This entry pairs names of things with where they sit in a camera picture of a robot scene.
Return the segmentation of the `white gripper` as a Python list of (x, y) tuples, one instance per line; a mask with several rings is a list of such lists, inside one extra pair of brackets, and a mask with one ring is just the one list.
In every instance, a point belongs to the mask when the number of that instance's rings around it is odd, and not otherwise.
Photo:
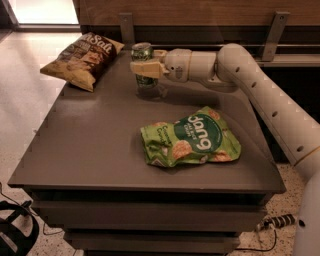
[(153, 57), (148, 61), (135, 61), (130, 63), (131, 71), (140, 76), (159, 79), (163, 75), (174, 82), (187, 82), (189, 64), (192, 51), (188, 49), (154, 50)]

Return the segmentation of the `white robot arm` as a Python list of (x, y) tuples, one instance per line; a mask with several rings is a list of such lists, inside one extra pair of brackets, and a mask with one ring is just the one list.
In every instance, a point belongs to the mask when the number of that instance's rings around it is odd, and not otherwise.
[(132, 47), (130, 69), (150, 78), (193, 81), (208, 89), (240, 88), (249, 98), (295, 170), (306, 180), (292, 256), (320, 255), (320, 125), (291, 99), (238, 44), (217, 52)]

